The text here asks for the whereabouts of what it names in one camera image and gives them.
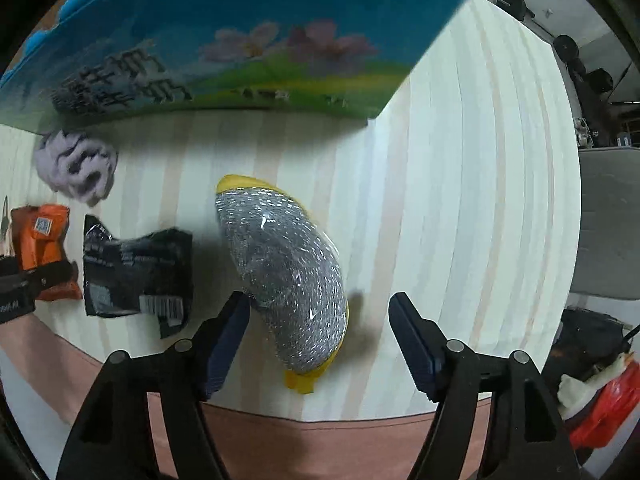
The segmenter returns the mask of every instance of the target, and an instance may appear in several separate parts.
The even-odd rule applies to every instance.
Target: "screw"
[[[465,349],[465,344],[457,339],[449,339],[447,341],[447,348],[457,354]]]
[[[513,353],[513,358],[516,359],[517,362],[523,365],[529,362],[529,354],[527,354],[526,352],[523,352],[522,350],[516,350]]]
[[[175,345],[176,352],[188,352],[193,347],[191,339],[180,339]]]
[[[113,354],[109,356],[109,362],[114,365],[117,365],[123,362],[124,359],[126,359],[127,357],[129,356],[124,350],[116,350]]]

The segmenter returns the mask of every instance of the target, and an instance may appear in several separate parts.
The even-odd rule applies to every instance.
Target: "barcode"
[[[180,296],[140,296],[140,312],[182,320],[182,298]]]
[[[49,236],[51,232],[51,224],[52,221],[49,218],[43,218],[42,216],[38,216],[36,218],[36,223],[33,226],[33,230],[37,233],[43,234],[45,236]]]

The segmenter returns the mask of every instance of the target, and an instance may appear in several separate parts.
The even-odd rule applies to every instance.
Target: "light wood surface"
[[[303,114],[197,111],[106,123],[117,146],[110,196],[90,210],[30,168],[35,136],[0,131],[0,194],[70,205],[66,250],[82,253],[92,211],[119,237],[176,225],[194,234],[194,315],[240,287],[214,206],[227,173],[286,190],[340,253],[351,319],[335,363],[300,396],[257,316],[212,404],[294,420],[434,410],[417,392],[386,320],[405,291],[424,317],[476,351],[526,350],[542,367],[574,270],[580,173],[572,115],[551,47],[485,0],[470,0],[369,124]],[[54,332],[104,361],[161,351],[155,318],[99,319],[82,302],[38,304]]]

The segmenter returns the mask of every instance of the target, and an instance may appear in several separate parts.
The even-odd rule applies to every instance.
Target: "black mount bracket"
[[[76,418],[57,479],[163,478],[146,398],[158,392],[180,480],[228,480],[200,402],[222,387],[249,312],[250,298],[234,292],[192,340],[135,359],[122,350],[112,353]],[[459,479],[481,392],[492,393],[492,406],[478,479],[578,479],[562,420],[528,354],[476,354],[462,341],[447,340],[403,292],[389,301],[389,323],[417,389],[438,403],[408,480]]]
[[[404,292],[389,301],[389,323],[415,386],[438,403],[409,480],[458,480],[481,392],[492,393],[478,480],[577,480],[562,419],[526,352],[476,354],[420,317]]]

